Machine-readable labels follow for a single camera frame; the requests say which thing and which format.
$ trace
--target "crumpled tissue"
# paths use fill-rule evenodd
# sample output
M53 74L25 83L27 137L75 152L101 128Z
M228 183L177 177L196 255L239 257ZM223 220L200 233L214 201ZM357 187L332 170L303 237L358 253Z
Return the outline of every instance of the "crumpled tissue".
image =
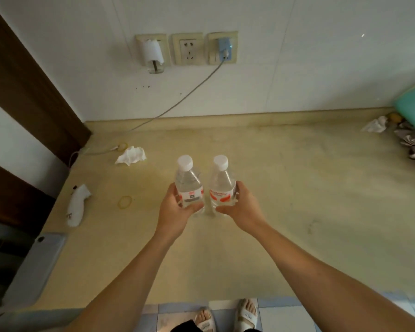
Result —
M380 116L379 118L372 120L366 124L361 131L367 131L369 133L382 133L386 130L386 123L388 121L387 116Z
M130 146L117 158L116 164L126 163L130 166L131 163L137 163L138 161L144 161L145 159L146 154L143 148Z

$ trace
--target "foot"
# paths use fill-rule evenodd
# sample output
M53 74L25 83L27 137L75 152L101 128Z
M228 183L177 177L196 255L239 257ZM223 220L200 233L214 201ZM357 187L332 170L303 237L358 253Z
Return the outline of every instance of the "foot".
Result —
M244 332L247 329L254 329L257 323L257 308L253 301L249 298L243 299L238 303L237 322L235 324L235 332Z
M208 326L208 321L210 319L210 313L208 310L200 310L200 312L197 313L197 315L195 316L194 322L195 325L197 325L199 327L200 330L202 330L203 332L214 332L213 329L204 329L203 327L206 328L206 326Z

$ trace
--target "hand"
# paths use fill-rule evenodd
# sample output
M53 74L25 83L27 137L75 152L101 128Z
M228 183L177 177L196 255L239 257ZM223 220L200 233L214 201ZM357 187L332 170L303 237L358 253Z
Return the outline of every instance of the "hand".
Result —
M235 205L217 206L216 211L232 217L240 229L251 235L259 225L266 223L257 199L241 181L237 181Z
M188 207L182 208L178 205L179 198L177 188L174 183L169 185L166 196L161 202L160 213L158 214L158 223L155 235L162 240L170 240L173 243L186 227L189 217L201 210L204 206L203 202L190 204Z

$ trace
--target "plastic bottle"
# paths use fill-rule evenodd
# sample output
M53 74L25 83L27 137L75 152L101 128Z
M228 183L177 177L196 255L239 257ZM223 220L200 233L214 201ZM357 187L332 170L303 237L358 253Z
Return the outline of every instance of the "plastic bottle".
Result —
M214 213L220 205L235 204L236 180L224 155L214 157L214 168L210 176L210 203Z
M175 174L175 186L177 187L183 207L192 203L203 201L203 185L200 181L200 171L193 167L192 157L180 156L177 160L178 170Z

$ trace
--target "slide sandal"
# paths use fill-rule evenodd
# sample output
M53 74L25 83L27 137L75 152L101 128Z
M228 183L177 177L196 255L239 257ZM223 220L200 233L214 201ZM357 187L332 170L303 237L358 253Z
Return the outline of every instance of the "slide sandal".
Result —
M200 311L197 313L197 316L198 316L198 315L199 315L202 311L207 311L207 312L209 312L210 319L205 320L205 321L203 321L203 322L199 323L199 324L197 325L197 327L198 327L200 330L202 330L203 332L208 331L208 330L212 330L212 332L216 332L216 331L217 331L217 329L216 329L216 327L215 327L214 315L212 314L212 312L210 312L210 310L209 310L209 309L204 308L204 309L200 310Z
M246 299L243 299L239 302L237 311L235 312L234 332L244 332L248 329L257 328L258 311L256 312L256 314L249 312L244 305L245 301ZM250 321L252 324L254 324L254 327L249 325L249 323L246 321L238 320L239 317Z

